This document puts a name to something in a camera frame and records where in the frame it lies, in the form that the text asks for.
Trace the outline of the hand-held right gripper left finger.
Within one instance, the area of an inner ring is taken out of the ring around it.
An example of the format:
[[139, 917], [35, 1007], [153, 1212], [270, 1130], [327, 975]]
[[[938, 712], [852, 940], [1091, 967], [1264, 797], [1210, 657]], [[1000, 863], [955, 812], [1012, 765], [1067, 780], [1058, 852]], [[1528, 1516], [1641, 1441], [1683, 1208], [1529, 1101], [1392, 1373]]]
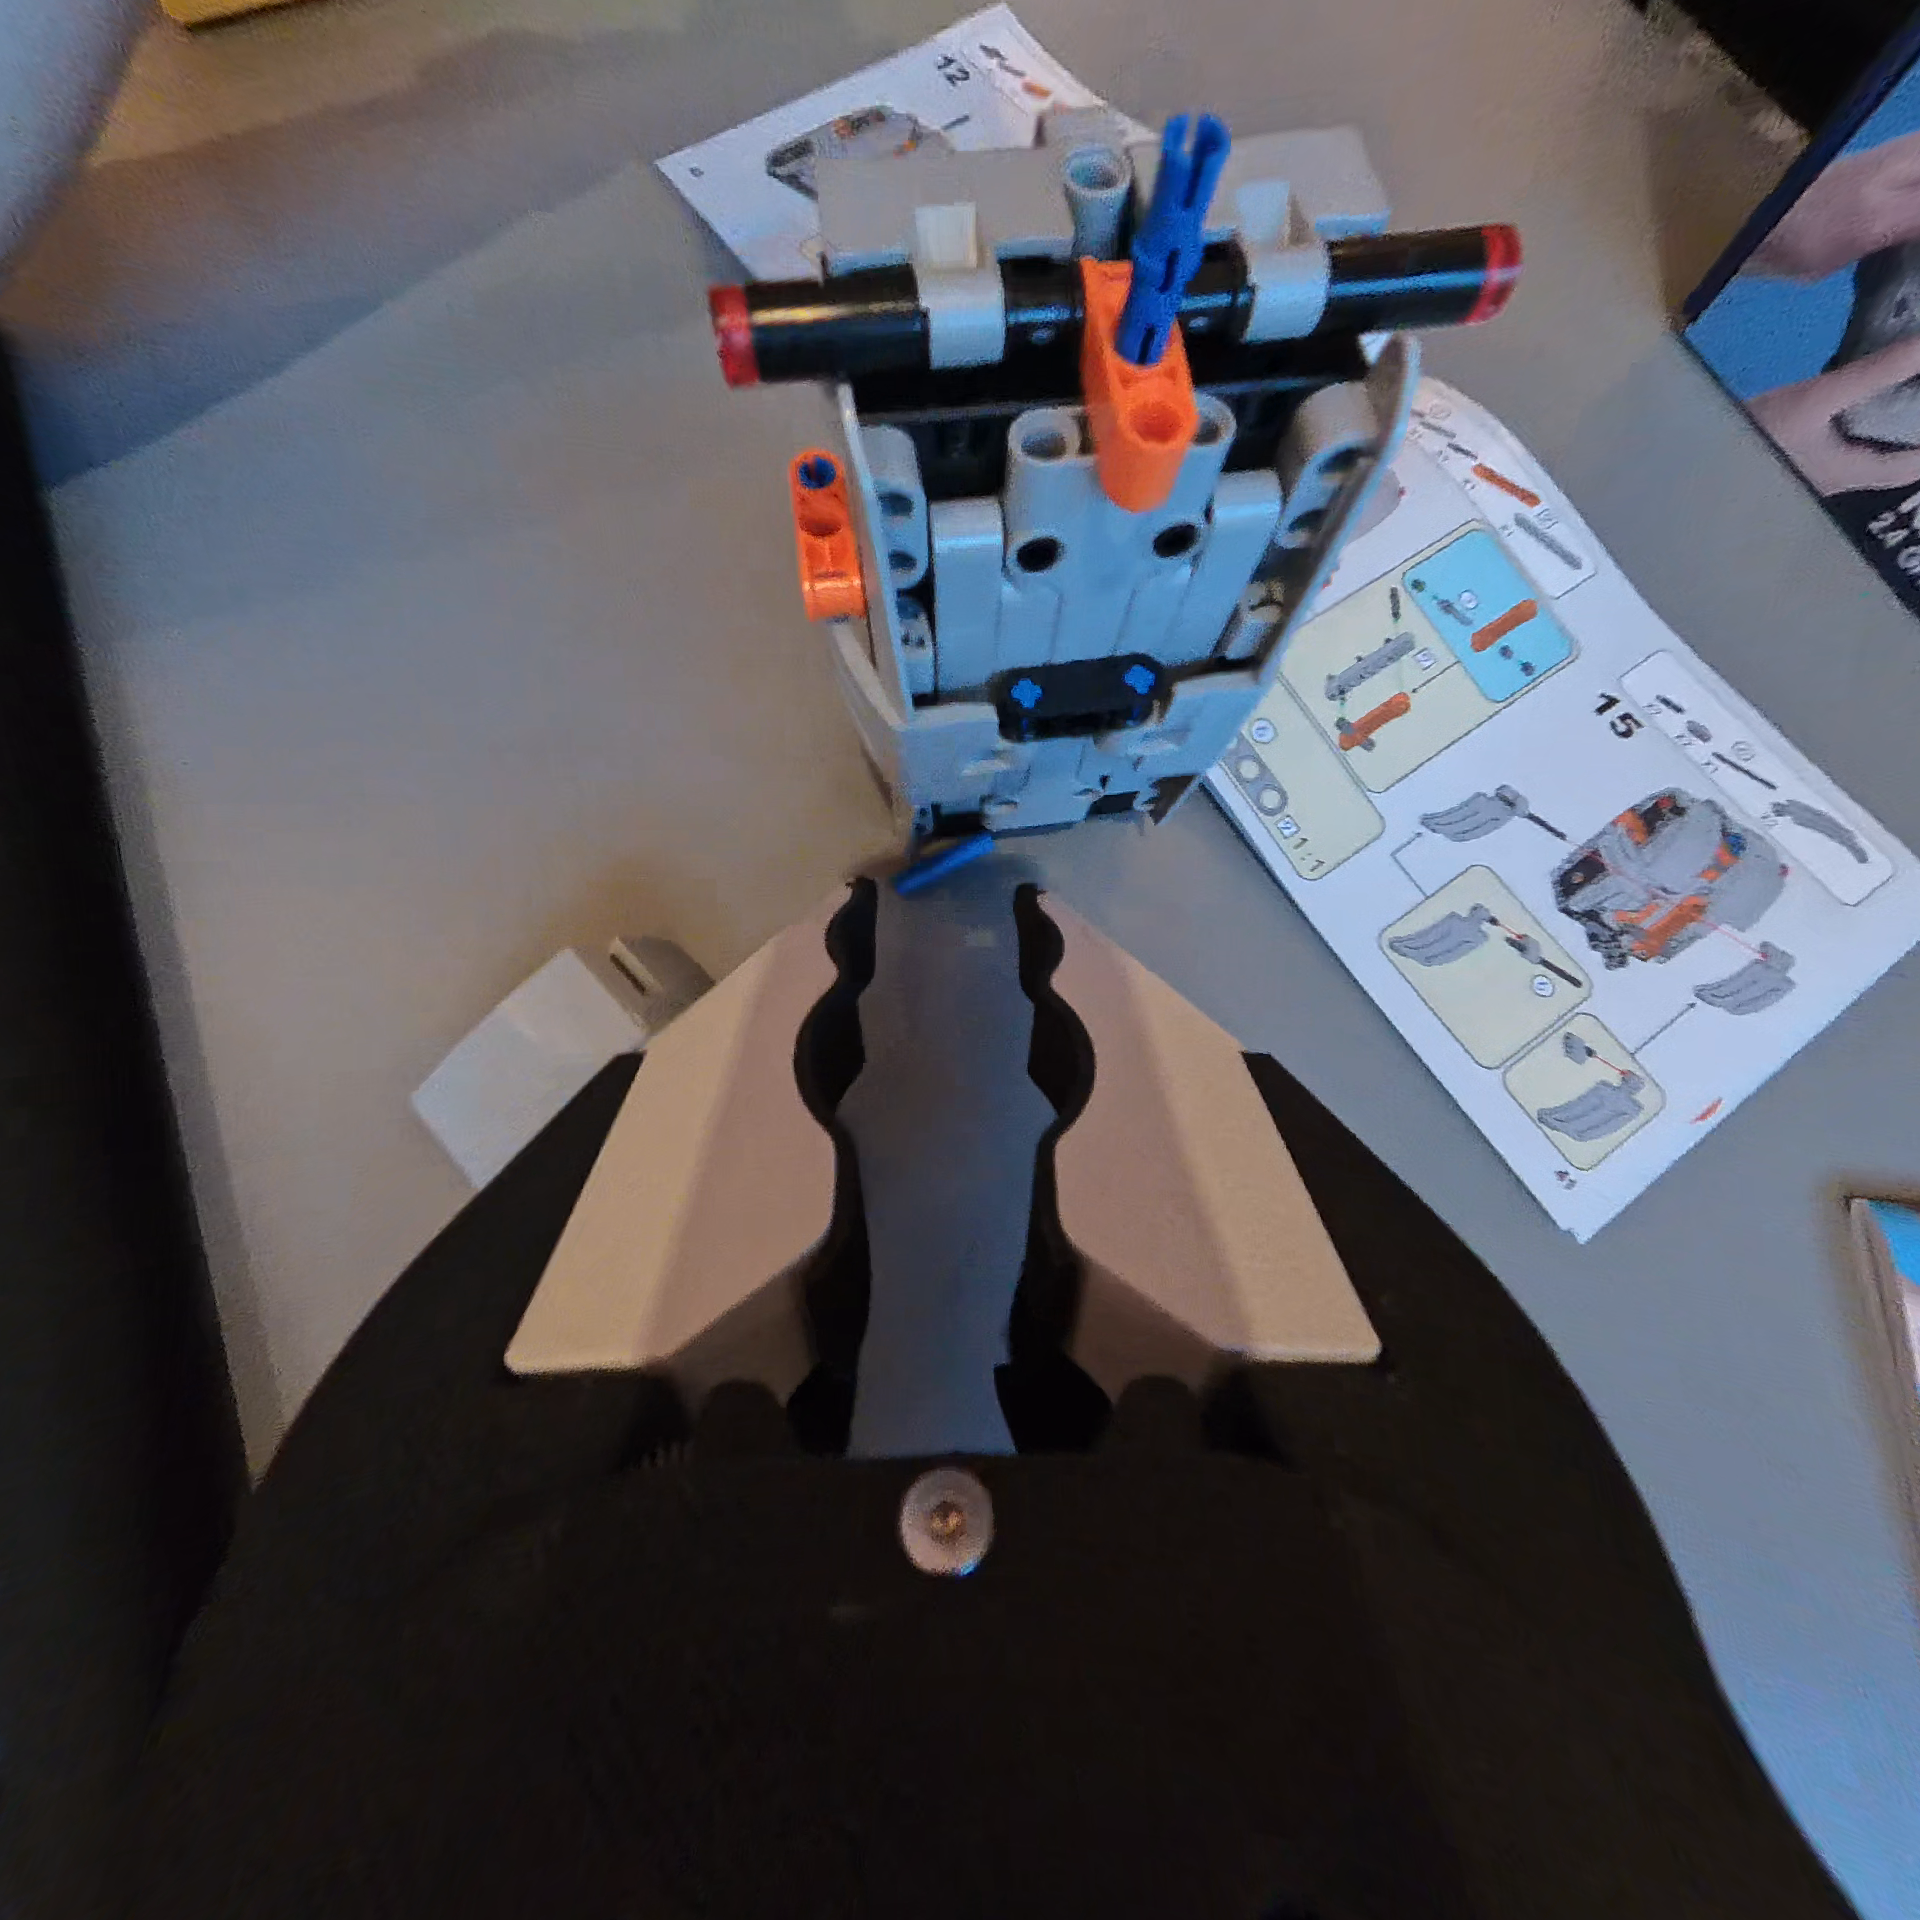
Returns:
[[514, 1379], [852, 1408], [873, 1258], [842, 1107], [876, 949], [879, 884], [852, 880], [647, 1044], [503, 1353]]

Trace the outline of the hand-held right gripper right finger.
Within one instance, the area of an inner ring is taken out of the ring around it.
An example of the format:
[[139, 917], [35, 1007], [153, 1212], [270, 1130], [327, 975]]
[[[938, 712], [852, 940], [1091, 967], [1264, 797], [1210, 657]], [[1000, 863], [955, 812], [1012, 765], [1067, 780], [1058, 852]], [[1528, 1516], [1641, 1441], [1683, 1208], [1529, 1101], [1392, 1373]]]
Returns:
[[1039, 884], [1016, 891], [1027, 1074], [1049, 1123], [1008, 1316], [1011, 1411], [1206, 1397], [1383, 1340], [1238, 1037]]

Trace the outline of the grey curved toy panel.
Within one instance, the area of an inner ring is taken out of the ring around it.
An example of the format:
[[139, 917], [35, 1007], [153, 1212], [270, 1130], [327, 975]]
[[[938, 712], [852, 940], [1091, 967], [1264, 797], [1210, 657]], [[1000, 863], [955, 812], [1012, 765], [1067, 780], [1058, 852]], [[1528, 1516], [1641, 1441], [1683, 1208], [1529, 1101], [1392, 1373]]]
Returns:
[[601, 1069], [643, 1055], [711, 988], [699, 963], [656, 936], [563, 949], [456, 1043], [412, 1095], [415, 1114], [479, 1194]]

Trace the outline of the grey toy robot model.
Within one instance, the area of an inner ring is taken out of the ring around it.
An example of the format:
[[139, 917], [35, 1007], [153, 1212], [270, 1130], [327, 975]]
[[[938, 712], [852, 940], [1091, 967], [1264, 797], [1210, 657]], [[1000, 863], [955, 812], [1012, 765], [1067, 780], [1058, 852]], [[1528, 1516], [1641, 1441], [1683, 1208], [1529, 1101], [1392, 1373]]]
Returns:
[[834, 404], [787, 476], [801, 600], [910, 852], [1166, 819], [1372, 509], [1420, 337], [1521, 282], [1511, 225], [1392, 232], [1354, 131], [1232, 138], [1134, 368], [1114, 330], [1159, 146], [1105, 108], [993, 151], [847, 114], [772, 171], [818, 217], [810, 273], [710, 293], [732, 389]]

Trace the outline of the grey desk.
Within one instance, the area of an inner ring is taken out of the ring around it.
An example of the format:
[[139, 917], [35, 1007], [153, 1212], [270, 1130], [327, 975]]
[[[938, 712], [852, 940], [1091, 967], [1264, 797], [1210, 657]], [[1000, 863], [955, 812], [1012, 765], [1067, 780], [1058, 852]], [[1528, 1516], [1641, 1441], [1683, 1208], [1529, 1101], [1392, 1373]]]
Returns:
[[[890, 843], [795, 618], [807, 393], [728, 393], [656, 159], [972, 4], [323, 4], [152, 27], [6, 325], [251, 1467], [462, 1187], [412, 1091], [535, 963], [728, 969]], [[1513, 221], [1431, 365], [1916, 847], [1916, 625], [1668, 335], [1779, 155], [1630, 4], [1018, 4], [1155, 121], [1359, 127]], [[1522, 1299], [1639, 1479], [1754, 1747], [1916, 1915], [1916, 1613], [1842, 1197], [1916, 1177], [1916, 961], [1578, 1247], [1207, 803], [1039, 848]]]

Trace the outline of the white instruction booklet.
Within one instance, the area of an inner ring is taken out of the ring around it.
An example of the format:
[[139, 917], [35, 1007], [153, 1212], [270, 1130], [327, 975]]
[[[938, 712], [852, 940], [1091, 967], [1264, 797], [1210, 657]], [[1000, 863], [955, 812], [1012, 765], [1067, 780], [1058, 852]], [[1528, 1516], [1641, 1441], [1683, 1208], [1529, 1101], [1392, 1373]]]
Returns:
[[[745, 282], [795, 280], [818, 217], [778, 153], [871, 108], [967, 153], [1110, 111], [995, 7], [658, 169]], [[1372, 509], [1203, 788], [1579, 1242], [1916, 955], [1916, 856], [1423, 357]]]

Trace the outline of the blue robot kit box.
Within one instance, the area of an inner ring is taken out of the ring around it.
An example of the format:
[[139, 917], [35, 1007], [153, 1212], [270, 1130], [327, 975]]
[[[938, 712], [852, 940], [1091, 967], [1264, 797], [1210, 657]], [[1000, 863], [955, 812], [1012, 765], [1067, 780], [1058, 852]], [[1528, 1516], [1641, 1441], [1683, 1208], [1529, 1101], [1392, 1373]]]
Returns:
[[1809, 141], [1683, 309], [1683, 340], [1919, 611], [1919, 4], [1688, 4]]

